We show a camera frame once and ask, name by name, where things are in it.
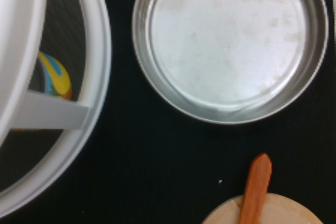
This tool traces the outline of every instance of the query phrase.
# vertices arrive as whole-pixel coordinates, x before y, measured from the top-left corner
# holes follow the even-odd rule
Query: metal pan
[[[219,124],[256,121],[294,101],[328,37],[322,0],[136,0],[133,45],[166,102]]]

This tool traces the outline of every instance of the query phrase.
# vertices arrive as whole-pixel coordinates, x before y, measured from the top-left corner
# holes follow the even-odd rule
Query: round wooden disk
[[[243,196],[228,200],[211,212],[202,224],[237,224]],[[265,195],[259,224],[322,224],[307,208],[289,198]]]

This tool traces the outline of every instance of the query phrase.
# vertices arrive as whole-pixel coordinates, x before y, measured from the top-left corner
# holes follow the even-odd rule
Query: white bar
[[[27,91],[12,128],[81,129],[88,110],[75,102]]]

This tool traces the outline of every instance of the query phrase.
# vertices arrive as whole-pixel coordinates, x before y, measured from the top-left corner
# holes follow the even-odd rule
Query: black table
[[[262,121],[219,126],[189,118],[160,99],[132,48],[133,0],[106,4],[114,60],[94,132],[60,179],[1,223],[201,223],[214,207],[243,194],[261,152],[273,161],[268,191],[334,223],[333,35],[319,73],[297,101]]]

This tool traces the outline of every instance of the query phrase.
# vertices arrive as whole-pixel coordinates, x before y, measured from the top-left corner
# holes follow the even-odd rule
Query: black surface
[[[252,124],[211,125],[177,112],[150,87],[132,49],[133,1],[106,2],[114,62],[97,126],[63,176],[1,223],[201,223],[243,193],[261,152],[273,161],[270,192],[334,223],[333,40],[318,76],[288,108]]]
[[[49,151],[60,130],[12,130],[0,149],[0,191],[24,177]]]

